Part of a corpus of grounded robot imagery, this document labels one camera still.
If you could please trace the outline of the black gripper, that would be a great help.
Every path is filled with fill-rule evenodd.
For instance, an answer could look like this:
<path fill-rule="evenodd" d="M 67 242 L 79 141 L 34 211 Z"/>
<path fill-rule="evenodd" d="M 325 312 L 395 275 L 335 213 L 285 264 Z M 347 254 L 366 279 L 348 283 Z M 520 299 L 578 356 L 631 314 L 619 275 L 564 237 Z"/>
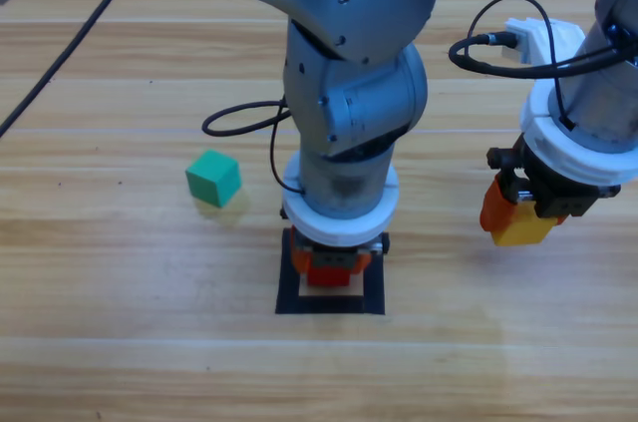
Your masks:
<path fill-rule="evenodd" d="M 307 274 L 311 266 L 353 266 L 351 273 L 357 275 L 374 257 L 387 254 L 389 249 L 387 232 L 361 245 L 333 247 L 311 240 L 295 226 L 291 228 L 291 262 L 299 275 Z"/>
<path fill-rule="evenodd" d="M 583 216 L 598 200 L 615 198 L 621 191 L 620 185 L 588 185 L 562 176 L 532 151 L 523 136 L 512 148 L 490 148 L 486 159 L 497 170 L 479 215 L 487 232 L 505 230 L 521 202 L 534 203 L 538 217 L 557 217 L 555 226 L 560 226 L 570 215 Z"/>

